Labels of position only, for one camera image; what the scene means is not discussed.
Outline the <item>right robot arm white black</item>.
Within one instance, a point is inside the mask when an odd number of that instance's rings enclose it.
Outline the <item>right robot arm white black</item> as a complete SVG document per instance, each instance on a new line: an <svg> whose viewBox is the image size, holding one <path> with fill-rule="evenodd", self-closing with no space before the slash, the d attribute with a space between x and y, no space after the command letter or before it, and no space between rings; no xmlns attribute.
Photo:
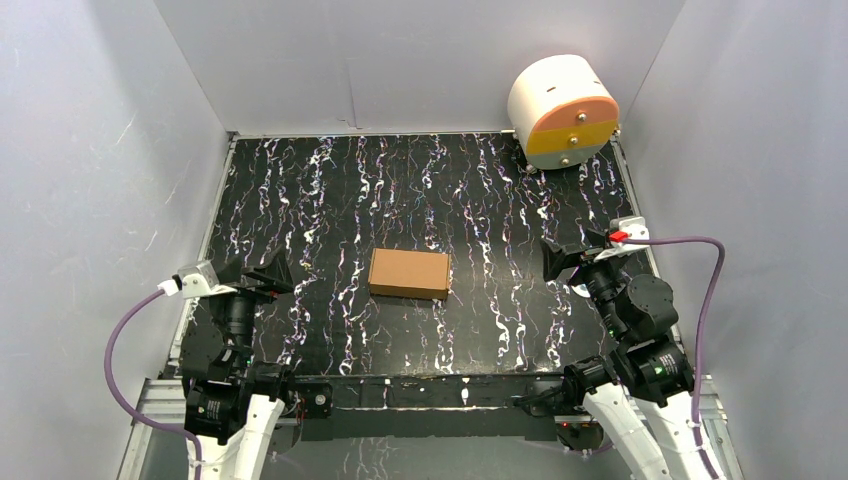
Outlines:
<svg viewBox="0 0 848 480"><path fill-rule="evenodd" d="M614 349L565 369L565 405L589 414L617 449L633 479L723 479L702 425L701 362L689 361L671 333L679 315L672 287L653 274L620 276L629 256L657 245L624 230L599 247L568 251L541 243L545 280L563 271L584 286Z"/></svg>

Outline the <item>brown cardboard box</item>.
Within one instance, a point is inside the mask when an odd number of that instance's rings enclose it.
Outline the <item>brown cardboard box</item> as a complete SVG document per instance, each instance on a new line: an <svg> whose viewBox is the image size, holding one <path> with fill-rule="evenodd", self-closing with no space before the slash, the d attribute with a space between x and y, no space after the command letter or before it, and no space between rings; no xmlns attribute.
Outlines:
<svg viewBox="0 0 848 480"><path fill-rule="evenodd" d="M448 254L375 248L368 288L372 295L416 300L446 300L450 292Z"/></svg>

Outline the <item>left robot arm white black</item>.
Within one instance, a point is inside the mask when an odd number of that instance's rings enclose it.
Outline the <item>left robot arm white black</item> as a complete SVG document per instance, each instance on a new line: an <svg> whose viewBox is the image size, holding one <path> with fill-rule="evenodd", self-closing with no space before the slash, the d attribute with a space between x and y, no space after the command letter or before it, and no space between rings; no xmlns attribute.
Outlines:
<svg viewBox="0 0 848 480"><path fill-rule="evenodd" d="M240 259L221 268L199 261L174 280L182 297L210 316L181 342L188 476L257 479L277 421L299 400L290 370L256 360L253 349L258 307L294 290L285 250L272 251L256 266Z"/></svg>

